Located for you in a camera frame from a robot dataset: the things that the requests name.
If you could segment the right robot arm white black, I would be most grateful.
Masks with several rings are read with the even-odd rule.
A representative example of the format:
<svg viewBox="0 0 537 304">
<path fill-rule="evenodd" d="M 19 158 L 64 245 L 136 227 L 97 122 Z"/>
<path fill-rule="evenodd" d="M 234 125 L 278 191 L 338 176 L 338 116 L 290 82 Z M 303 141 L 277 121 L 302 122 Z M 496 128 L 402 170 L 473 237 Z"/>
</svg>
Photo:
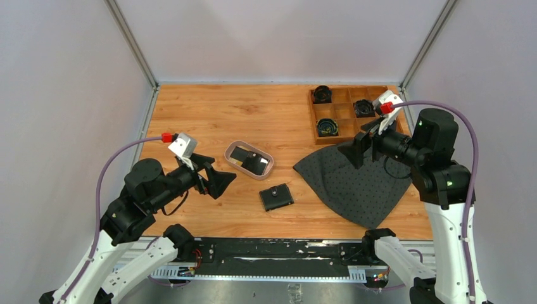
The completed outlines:
<svg viewBox="0 0 537 304">
<path fill-rule="evenodd" d="M 433 231 L 436 268 L 426 267 L 406 250 L 390 229 L 364 234 L 362 256 L 369 264 L 385 263 L 409 288 L 412 303 L 487 303 L 472 243 L 474 183 L 471 171 L 453 160 L 458 124 L 438 108 L 419 113 L 411 136 L 380 121 L 365 126 L 353 141 L 339 147 L 355 168 L 385 156 L 410 169 L 412 184 L 424 203 Z"/>
</svg>

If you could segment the pink oval card tray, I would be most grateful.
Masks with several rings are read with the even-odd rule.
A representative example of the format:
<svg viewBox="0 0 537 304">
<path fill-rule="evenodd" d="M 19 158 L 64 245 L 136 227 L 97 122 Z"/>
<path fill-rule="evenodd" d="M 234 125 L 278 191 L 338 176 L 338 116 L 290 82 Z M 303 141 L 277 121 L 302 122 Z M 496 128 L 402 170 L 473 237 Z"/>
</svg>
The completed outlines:
<svg viewBox="0 0 537 304">
<path fill-rule="evenodd" d="M 272 155 L 245 141 L 231 142 L 224 158 L 231 167 L 258 181 L 266 179 L 275 167 Z"/>
</svg>

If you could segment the black card holder wallet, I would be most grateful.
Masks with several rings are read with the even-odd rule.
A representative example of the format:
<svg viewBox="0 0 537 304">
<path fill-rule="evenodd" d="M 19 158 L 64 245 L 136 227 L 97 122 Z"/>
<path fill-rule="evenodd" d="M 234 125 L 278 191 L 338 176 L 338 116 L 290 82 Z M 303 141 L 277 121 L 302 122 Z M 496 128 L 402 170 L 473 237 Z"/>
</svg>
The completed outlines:
<svg viewBox="0 0 537 304">
<path fill-rule="evenodd" d="M 259 192 L 259 196 L 266 212 L 289 206 L 294 203 L 287 184 L 272 186 Z"/>
</svg>

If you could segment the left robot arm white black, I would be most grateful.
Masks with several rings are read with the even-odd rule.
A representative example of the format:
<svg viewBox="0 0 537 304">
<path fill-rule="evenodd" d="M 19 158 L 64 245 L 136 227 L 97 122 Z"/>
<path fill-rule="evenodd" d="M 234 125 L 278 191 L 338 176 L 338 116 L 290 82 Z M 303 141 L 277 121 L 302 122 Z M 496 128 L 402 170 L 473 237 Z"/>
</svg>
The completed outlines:
<svg viewBox="0 0 537 304">
<path fill-rule="evenodd" d="M 127 265 L 112 268 L 155 222 L 155 214 L 190 189 L 219 198 L 237 177 L 212 167 L 213 158 L 193 154 L 194 168 L 182 164 L 165 173 L 158 160 L 138 161 L 125 176 L 125 185 L 112 201 L 98 226 L 98 241 L 89 248 L 60 288 L 44 293 L 39 303 L 119 303 L 123 297 L 164 263 L 188 261 L 194 253 L 194 237 L 174 224 L 146 251 Z"/>
</svg>

